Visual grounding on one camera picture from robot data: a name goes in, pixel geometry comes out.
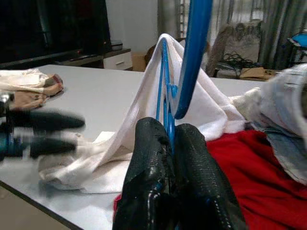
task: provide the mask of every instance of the white wall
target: white wall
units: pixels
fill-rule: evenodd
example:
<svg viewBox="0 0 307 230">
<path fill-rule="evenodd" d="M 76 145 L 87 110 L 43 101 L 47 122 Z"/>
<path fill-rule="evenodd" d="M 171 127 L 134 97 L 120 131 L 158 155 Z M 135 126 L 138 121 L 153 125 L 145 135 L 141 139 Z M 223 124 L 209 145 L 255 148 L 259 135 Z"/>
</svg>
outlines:
<svg viewBox="0 0 307 230">
<path fill-rule="evenodd" d="M 146 52 L 158 39 L 157 0 L 106 0 L 111 40 Z"/>
</svg>

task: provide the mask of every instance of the white drawer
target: white drawer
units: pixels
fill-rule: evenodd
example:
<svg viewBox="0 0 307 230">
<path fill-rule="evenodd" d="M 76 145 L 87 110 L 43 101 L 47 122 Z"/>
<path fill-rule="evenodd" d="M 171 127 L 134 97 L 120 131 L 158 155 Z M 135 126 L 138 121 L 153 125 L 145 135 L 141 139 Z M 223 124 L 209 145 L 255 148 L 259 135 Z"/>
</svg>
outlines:
<svg viewBox="0 0 307 230">
<path fill-rule="evenodd" d="M 104 58 L 105 69 L 125 70 L 132 67 L 131 52 Z"/>
</svg>

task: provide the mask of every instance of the table surface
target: table surface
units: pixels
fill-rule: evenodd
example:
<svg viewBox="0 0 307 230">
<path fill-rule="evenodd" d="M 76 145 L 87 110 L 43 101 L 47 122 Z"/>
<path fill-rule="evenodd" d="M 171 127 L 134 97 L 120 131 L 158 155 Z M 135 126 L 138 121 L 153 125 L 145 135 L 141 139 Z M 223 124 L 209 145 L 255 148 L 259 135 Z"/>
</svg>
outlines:
<svg viewBox="0 0 307 230">
<path fill-rule="evenodd" d="M 65 92 L 49 100 L 43 109 L 56 108 L 82 115 L 86 120 L 83 135 L 94 140 L 101 131 L 116 131 L 127 112 L 143 73 L 47 65 L 43 73 L 57 73 Z M 212 79 L 227 96 L 241 95 L 263 82 Z M 61 191 L 43 184 L 37 162 L 5 160 L 0 165 L 0 185 L 46 212 L 69 228 L 112 228 L 113 200 L 117 194 L 84 194 L 78 190 Z"/>
</svg>

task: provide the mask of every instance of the blue object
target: blue object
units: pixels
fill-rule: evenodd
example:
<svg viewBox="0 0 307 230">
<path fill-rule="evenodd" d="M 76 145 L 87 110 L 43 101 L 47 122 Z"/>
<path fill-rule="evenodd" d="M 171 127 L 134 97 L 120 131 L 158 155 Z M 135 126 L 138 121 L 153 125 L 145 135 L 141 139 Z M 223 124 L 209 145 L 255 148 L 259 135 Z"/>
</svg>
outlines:
<svg viewBox="0 0 307 230">
<path fill-rule="evenodd" d="M 293 36 L 292 39 L 299 43 L 302 47 L 307 47 L 307 34 L 297 34 Z"/>
<path fill-rule="evenodd" d="M 159 120 L 160 116 L 161 92 L 162 86 L 164 86 L 166 95 L 163 99 L 163 121 L 173 151 L 175 140 L 175 119 L 182 119 L 185 116 L 192 99 L 195 83 L 201 66 L 202 55 L 206 45 L 211 9 L 212 0 L 190 1 L 186 47 L 178 87 L 170 82 L 167 43 L 166 40 L 162 41 L 162 61 L 156 119 Z"/>
</svg>

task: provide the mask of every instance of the black tv screen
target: black tv screen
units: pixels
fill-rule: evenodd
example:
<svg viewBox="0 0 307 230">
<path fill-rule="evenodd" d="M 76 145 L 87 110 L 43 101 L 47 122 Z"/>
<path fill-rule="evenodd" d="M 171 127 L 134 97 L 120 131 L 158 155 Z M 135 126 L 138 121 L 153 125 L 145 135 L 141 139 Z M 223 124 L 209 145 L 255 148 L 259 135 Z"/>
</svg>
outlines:
<svg viewBox="0 0 307 230">
<path fill-rule="evenodd" d="M 104 0 L 0 0 L 0 63 L 109 46 Z"/>
</svg>

